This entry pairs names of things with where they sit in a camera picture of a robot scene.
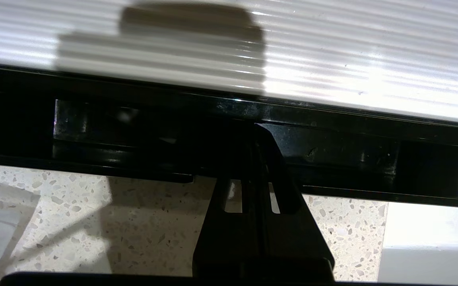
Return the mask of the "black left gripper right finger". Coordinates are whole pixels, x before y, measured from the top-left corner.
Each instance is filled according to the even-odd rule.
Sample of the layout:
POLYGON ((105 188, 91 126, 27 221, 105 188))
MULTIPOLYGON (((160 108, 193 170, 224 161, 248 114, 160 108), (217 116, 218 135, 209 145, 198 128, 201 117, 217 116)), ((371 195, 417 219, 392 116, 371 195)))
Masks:
POLYGON ((273 280, 334 280, 334 257, 272 134, 253 126, 259 255, 273 280))

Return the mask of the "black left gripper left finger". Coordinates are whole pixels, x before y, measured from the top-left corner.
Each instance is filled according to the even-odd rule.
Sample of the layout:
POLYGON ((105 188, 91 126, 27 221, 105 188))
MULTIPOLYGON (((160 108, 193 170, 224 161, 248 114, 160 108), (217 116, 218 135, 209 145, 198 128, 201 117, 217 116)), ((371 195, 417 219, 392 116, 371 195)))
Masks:
POLYGON ((253 210, 227 213, 231 179, 218 178, 193 252, 196 278, 251 278, 256 274, 259 244, 253 210))

